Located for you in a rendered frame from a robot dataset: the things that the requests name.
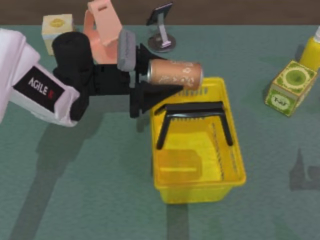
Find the green box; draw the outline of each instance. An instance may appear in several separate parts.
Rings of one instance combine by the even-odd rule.
[[[272,81],[265,104],[290,117],[316,81],[317,72],[292,60]]]

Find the small cardboard box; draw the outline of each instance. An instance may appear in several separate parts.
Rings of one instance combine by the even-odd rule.
[[[265,104],[290,117],[308,95],[317,72],[292,60],[272,81]]]
[[[42,21],[42,38],[48,51],[53,56],[52,42],[60,34],[75,30],[72,14],[47,15]]]

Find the bottle cap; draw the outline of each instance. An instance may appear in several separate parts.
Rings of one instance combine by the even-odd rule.
[[[320,43],[320,26],[318,27],[318,29],[315,32],[314,41],[316,41],[317,43]]]

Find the black handle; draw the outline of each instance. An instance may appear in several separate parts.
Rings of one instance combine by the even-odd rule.
[[[224,103],[222,101],[164,104],[158,108],[154,114],[159,115],[163,111],[166,112],[156,143],[156,149],[158,150],[161,150],[164,146],[170,122],[173,118],[205,118],[219,116],[225,135],[225,140],[229,146],[233,145],[230,128],[224,110]]]

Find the black label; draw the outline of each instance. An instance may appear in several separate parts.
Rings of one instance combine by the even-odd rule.
[[[13,88],[52,113],[65,91],[36,67],[31,68]]]

